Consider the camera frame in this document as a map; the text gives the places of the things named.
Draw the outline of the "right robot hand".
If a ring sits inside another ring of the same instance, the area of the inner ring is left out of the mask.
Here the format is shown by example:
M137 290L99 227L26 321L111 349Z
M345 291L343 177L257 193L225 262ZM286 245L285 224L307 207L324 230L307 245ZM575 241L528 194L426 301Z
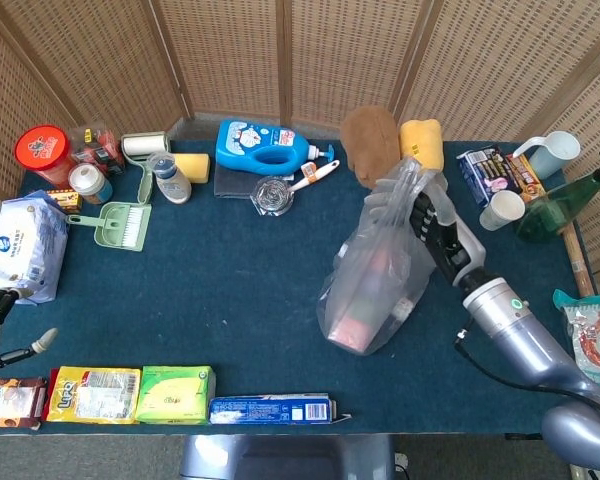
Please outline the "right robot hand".
M466 295L491 277L484 268L486 250L458 215L447 182L436 174L417 196L410 224L446 280Z

